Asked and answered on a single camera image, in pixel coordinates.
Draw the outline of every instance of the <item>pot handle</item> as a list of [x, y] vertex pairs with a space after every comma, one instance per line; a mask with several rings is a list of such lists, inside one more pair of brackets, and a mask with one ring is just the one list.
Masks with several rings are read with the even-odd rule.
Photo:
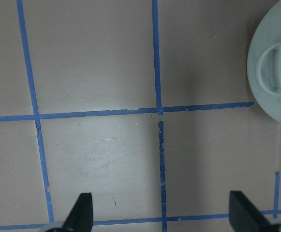
[[[268, 53], [270, 51], [276, 51], [276, 54], [274, 56], [273, 60], [273, 70], [271, 76], [267, 77], [267, 79], [271, 79], [274, 81], [275, 86], [274, 89], [269, 89], [264, 82], [264, 77], [262, 76], [262, 65], [264, 62], [264, 59], [267, 57]], [[262, 55], [259, 57], [256, 68], [255, 68], [255, 76], [256, 81], [259, 85], [259, 87], [266, 93], [274, 96], [281, 96], [281, 43], [276, 43], [270, 46], [268, 49], [266, 49]]]

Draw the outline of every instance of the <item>black object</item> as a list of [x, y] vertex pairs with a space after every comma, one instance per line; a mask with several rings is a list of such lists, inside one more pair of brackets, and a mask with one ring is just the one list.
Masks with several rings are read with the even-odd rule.
[[91, 232], [93, 227], [93, 202], [91, 193], [81, 193], [61, 228], [46, 232]]
[[235, 232], [281, 232], [281, 224], [271, 225], [241, 191], [230, 192], [229, 221]]

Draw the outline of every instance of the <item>floor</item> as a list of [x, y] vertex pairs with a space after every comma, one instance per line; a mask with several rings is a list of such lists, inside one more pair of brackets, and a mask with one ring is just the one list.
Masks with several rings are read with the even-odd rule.
[[242, 190], [281, 219], [281, 125], [246, 77], [277, 0], [0, 0], [0, 231], [231, 232]]

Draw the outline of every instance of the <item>blue grid line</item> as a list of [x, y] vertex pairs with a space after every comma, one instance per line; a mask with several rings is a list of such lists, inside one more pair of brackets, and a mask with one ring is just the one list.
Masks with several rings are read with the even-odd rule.
[[153, 53], [154, 53], [154, 77], [155, 77], [155, 97], [156, 108], [160, 115], [162, 109], [162, 89], [161, 89], [161, 70], [160, 70], [160, 45], [159, 45], [159, 14], [158, 0], [152, 0], [152, 26], [153, 26]]
[[[197, 111], [197, 110], [217, 110], [230, 108], [247, 108], [254, 105], [254, 102], [233, 102], [208, 105], [187, 105], [187, 106], [171, 106], [163, 107], [163, 113], [181, 112], [181, 111]], [[140, 108], [137, 110], [100, 110], [100, 111], [84, 111], [70, 113], [55, 113], [55, 114], [39, 114], [39, 119], [54, 119], [54, 118], [71, 118], [71, 117], [87, 117], [87, 116], [110, 116], [110, 115], [134, 115], [134, 114], [153, 114], [157, 113], [156, 108]], [[34, 115], [17, 115], [17, 116], [0, 116], [0, 122], [8, 121], [24, 121], [35, 120]]]
[[160, 149], [160, 178], [161, 178], [161, 205], [162, 229], [167, 232], [167, 206], [166, 206], [166, 178], [165, 178], [165, 153], [164, 153], [164, 123], [159, 121], [159, 149]]
[[32, 66], [31, 66], [31, 61], [30, 61], [28, 37], [26, 34], [23, 2], [22, 2], [22, 0], [17, 0], [16, 3], [17, 3], [17, 9], [18, 9], [18, 17], [19, 17], [19, 25], [20, 25], [21, 38], [22, 38], [23, 53], [24, 53], [25, 65], [26, 65], [29, 88], [30, 88], [30, 98], [31, 98], [31, 102], [32, 102], [34, 119], [35, 119], [35, 124], [36, 124], [36, 129], [37, 129], [37, 140], [38, 140], [40, 162], [41, 162], [42, 173], [43, 173], [44, 191], [45, 191], [45, 198], [46, 198], [47, 209], [48, 209], [48, 217], [49, 217], [49, 222], [51, 223], [51, 222], [54, 222], [54, 216], [53, 216], [53, 210], [52, 210], [51, 196], [50, 196], [50, 193], [48, 192], [49, 180], [48, 180], [47, 166], [46, 166], [46, 161], [45, 161], [43, 135], [42, 135], [41, 123], [40, 123], [40, 119], [39, 119], [39, 111], [38, 111], [38, 104], [37, 104], [37, 98], [36, 98], [36, 92], [35, 92], [33, 72], [32, 72]]
[[278, 217], [279, 192], [280, 192], [280, 173], [277, 172], [275, 175], [274, 218]]
[[[260, 212], [263, 215], [272, 215], [275, 213], [274, 210], [263, 210]], [[209, 220], [209, 219], [221, 219], [221, 218], [228, 218], [228, 214], [167, 217], [167, 221], [191, 221], [191, 220]], [[138, 219], [95, 221], [93, 225], [94, 226], [119, 225], [119, 224], [150, 223], [150, 222], [161, 222], [161, 221], [163, 221], [162, 217], [151, 217], [151, 218], [138, 218]], [[44, 226], [44, 224], [0, 226], [0, 231], [21, 230], [21, 229], [38, 229], [43, 226]]]

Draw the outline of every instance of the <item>round container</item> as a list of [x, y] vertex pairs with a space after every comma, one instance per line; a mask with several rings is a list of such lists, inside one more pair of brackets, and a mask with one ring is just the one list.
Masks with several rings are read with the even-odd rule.
[[253, 36], [247, 72], [255, 99], [281, 123], [281, 0], [266, 14]]

